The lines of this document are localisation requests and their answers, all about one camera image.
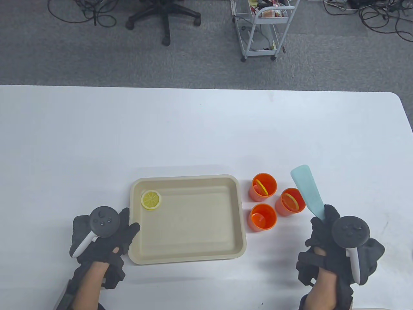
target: yellow lemon slice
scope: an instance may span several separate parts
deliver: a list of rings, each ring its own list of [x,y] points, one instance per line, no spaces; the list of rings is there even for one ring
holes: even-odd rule
[[[161,194],[150,189],[144,192],[140,198],[140,203],[146,210],[155,210],[161,204]]]
[[[258,183],[258,185],[261,186],[261,188],[264,190],[265,196],[268,196],[267,189],[264,187],[264,185],[262,185],[262,183],[261,183],[258,179],[255,179],[255,181],[256,181],[256,182]]]
[[[299,210],[297,200],[295,200],[295,198],[293,196],[291,196],[290,194],[285,193],[282,196],[281,201],[283,202],[284,206],[287,207],[287,209],[289,209],[291,211],[298,211]]]

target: office chair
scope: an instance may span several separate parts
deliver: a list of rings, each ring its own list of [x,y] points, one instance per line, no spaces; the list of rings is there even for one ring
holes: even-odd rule
[[[162,44],[169,46],[171,43],[171,33],[169,31],[168,20],[169,14],[183,14],[194,17],[194,25],[201,25],[201,13],[192,11],[182,5],[175,4],[174,0],[150,0],[150,2],[152,4],[149,7],[128,18],[128,21],[126,22],[126,29],[133,30],[137,20],[140,20],[146,16],[159,14],[162,18],[162,24],[164,25],[165,30],[165,36],[162,39]]]

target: rectangular tray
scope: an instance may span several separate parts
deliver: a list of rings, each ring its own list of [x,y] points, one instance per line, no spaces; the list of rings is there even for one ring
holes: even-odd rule
[[[130,223],[140,232],[129,247],[138,265],[240,257],[247,246],[239,184],[230,175],[143,178],[131,188]],[[141,195],[162,197],[146,210]]]

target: orange cup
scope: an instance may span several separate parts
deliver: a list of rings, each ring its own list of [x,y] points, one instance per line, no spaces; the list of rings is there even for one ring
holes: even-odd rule
[[[298,210],[294,211],[284,204],[283,196],[285,196],[285,194],[291,195],[296,200],[296,202],[298,203]],[[289,216],[291,214],[300,213],[305,209],[305,207],[306,203],[304,202],[300,191],[293,187],[287,188],[285,191],[283,191],[280,198],[278,198],[278,200],[275,202],[275,210],[281,216]]]
[[[252,208],[248,216],[248,226],[253,231],[269,230],[277,222],[277,213],[270,205],[260,203]]]
[[[277,191],[277,181],[268,173],[259,173],[252,179],[249,196],[253,201],[261,202]]]

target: metal cart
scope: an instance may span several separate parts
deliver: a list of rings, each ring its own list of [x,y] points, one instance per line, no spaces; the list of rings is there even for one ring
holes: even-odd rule
[[[279,6],[254,11],[250,1],[231,0],[233,22],[242,52],[241,61],[245,62],[249,56],[265,55],[271,55],[271,60],[275,60],[280,50],[285,53],[283,43],[300,0],[286,0],[288,5],[279,3]],[[285,25],[282,35],[277,27],[279,24]]]

